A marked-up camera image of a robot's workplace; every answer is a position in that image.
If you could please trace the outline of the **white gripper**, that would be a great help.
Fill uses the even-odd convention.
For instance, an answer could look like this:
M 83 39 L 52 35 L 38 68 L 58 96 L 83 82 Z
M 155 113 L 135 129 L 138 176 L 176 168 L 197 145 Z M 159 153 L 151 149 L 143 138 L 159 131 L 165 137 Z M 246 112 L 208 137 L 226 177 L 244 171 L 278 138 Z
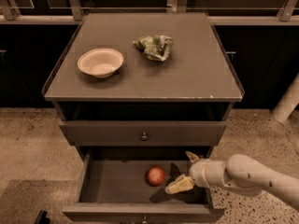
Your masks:
M 167 194 L 176 194 L 179 192 L 193 189 L 194 185 L 200 188 L 209 188 L 206 168 L 209 164 L 209 159 L 200 159 L 196 154 L 186 151 L 186 155 L 192 163 L 189 170 L 189 175 L 180 175 L 175 181 L 165 187 Z

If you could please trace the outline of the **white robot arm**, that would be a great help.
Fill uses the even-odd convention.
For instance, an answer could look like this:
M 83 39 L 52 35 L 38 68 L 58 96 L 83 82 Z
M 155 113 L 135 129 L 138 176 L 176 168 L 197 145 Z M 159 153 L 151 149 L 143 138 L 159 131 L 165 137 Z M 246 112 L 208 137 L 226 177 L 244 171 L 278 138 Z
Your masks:
M 299 210 L 299 179 L 268 168 L 253 158 L 235 154 L 227 161 L 202 159 L 186 152 L 191 162 L 189 174 L 182 174 L 165 187 L 167 194 L 194 187 L 220 187 L 243 196 L 257 196 L 263 190 Z

